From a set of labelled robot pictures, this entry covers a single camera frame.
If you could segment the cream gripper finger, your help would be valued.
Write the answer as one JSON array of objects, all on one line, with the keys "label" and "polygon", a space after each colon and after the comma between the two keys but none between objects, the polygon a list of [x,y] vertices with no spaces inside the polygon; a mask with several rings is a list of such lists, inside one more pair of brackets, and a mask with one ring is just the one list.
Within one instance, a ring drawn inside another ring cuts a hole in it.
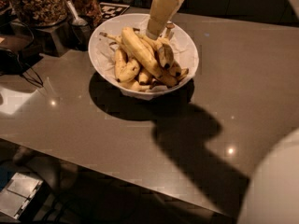
[{"label": "cream gripper finger", "polygon": [[152,0],[146,35],[156,40],[178,12],[184,0]]}]

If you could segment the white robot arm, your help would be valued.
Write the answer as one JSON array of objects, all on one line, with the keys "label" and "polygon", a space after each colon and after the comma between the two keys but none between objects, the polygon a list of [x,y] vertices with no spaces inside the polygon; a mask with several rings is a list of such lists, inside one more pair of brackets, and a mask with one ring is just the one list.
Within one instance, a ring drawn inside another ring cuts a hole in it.
[{"label": "white robot arm", "polygon": [[198,71],[151,109],[171,166],[162,190],[238,224],[298,224],[298,28],[229,10],[268,0],[189,1],[175,21],[195,40]]}]

